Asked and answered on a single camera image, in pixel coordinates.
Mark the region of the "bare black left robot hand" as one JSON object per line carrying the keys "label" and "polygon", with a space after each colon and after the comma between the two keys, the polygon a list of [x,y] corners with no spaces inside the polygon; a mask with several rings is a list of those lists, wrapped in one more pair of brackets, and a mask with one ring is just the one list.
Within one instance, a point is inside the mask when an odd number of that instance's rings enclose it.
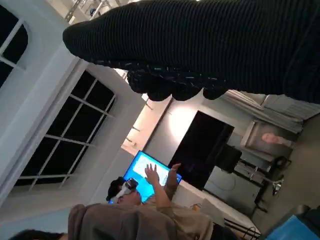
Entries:
{"label": "bare black left robot hand", "polygon": [[260,240],[320,240],[320,208],[299,205],[286,213]]}

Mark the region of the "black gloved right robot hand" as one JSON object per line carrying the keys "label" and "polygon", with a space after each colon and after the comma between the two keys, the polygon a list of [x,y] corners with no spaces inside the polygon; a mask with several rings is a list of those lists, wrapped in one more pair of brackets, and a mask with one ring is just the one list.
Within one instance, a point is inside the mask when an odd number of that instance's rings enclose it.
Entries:
{"label": "black gloved right robot hand", "polygon": [[320,102],[317,0],[141,0],[73,24],[66,48],[152,101],[229,90]]}

